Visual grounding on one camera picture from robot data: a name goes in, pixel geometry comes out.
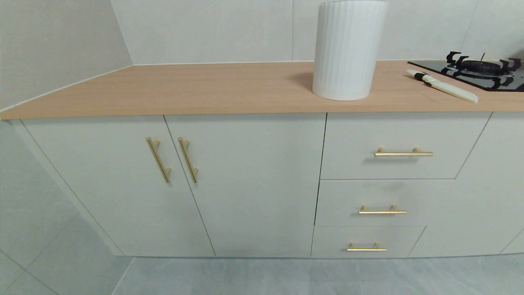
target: kitchen cabinet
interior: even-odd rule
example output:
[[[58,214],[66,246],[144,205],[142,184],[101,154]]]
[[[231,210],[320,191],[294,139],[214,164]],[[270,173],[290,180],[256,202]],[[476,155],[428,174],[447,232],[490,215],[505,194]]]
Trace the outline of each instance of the kitchen cabinet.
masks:
[[[214,256],[162,116],[23,123],[124,255]]]
[[[310,256],[325,116],[166,116],[217,256]]]
[[[493,113],[489,121],[489,113],[332,115],[23,123],[124,255],[401,258],[524,251],[524,114]],[[150,149],[146,138],[160,143]],[[365,160],[382,143],[395,151],[431,146],[434,158]],[[171,168],[169,183],[152,152]],[[332,179],[320,180],[321,174]],[[406,214],[359,214],[363,205],[380,212],[395,205]],[[350,243],[371,248],[375,242],[388,251],[347,251]]]

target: tiled floor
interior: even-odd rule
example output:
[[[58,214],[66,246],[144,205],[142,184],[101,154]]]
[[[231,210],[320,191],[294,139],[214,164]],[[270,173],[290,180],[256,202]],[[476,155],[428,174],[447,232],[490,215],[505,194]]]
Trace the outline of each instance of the tiled floor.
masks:
[[[524,294],[524,254],[432,259],[135,258],[114,295]]]

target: burner cap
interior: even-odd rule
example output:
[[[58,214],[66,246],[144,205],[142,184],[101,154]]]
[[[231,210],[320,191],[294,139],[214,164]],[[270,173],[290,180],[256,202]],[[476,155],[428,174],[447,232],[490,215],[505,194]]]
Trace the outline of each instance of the burner cap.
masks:
[[[459,70],[466,70],[470,72],[477,72],[489,75],[504,75],[502,66],[488,61],[479,60],[464,60],[458,67]]]

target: knife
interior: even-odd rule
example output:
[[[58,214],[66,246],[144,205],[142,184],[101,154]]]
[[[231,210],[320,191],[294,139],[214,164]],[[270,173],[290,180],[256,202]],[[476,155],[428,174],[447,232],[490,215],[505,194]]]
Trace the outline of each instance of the knife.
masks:
[[[439,81],[433,77],[431,77],[430,75],[428,75],[427,73],[425,72],[419,72],[419,71],[415,71],[415,70],[407,70],[407,73],[411,76],[413,76],[415,79],[419,80],[419,81],[422,81],[424,82],[425,84],[435,88],[435,89],[438,89],[442,92],[446,92],[447,94],[451,94],[455,97],[458,97],[460,99],[463,99],[463,100],[466,100],[466,101],[469,101],[469,102],[472,102],[472,103],[477,103],[478,102],[478,97],[476,95],[474,95],[473,93],[469,92],[469,91],[466,91],[464,89],[461,89],[459,87],[455,87],[451,84],[448,84],[448,83],[445,83],[445,82],[442,82],[442,81]]]

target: wooden countertop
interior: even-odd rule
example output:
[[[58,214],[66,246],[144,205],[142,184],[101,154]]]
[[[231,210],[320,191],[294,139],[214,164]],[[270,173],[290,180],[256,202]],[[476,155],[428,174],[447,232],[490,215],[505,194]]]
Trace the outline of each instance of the wooden countertop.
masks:
[[[369,97],[333,101],[311,92],[312,62],[132,66],[0,113],[0,118],[120,115],[524,111],[524,93],[489,92],[437,73],[475,93],[466,102],[408,77],[406,61],[378,61]]]

